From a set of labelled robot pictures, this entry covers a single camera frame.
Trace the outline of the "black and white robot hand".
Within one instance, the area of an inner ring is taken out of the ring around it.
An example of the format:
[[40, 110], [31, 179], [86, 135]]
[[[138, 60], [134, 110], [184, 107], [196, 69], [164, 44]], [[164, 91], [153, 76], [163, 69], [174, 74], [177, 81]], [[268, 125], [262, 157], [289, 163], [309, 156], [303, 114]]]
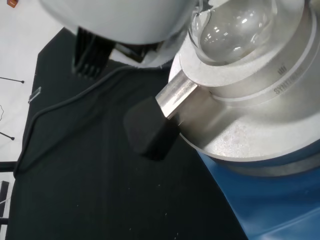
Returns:
[[72, 72], [97, 78], [109, 60], [137, 68], [171, 61], [188, 33], [195, 0], [42, 0], [76, 36]]

